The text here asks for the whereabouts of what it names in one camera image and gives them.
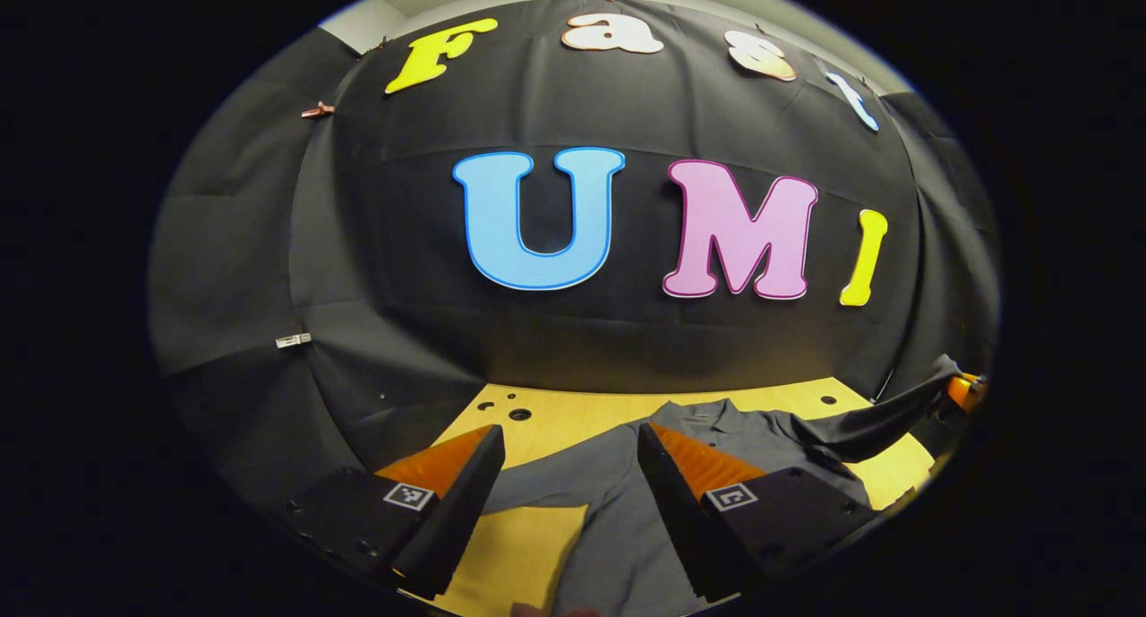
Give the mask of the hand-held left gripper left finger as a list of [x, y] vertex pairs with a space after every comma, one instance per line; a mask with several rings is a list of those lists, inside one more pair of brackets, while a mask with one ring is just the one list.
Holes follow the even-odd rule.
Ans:
[[286, 500], [284, 528], [372, 584], [433, 600], [448, 589], [504, 461], [502, 425], [479, 425], [377, 471], [327, 475]]

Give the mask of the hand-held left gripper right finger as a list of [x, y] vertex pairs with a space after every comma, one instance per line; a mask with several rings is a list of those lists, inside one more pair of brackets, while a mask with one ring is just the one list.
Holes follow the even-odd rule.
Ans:
[[637, 461], [696, 596], [712, 604], [826, 561], [876, 520], [804, 467], [766, 471], [643, 423]]

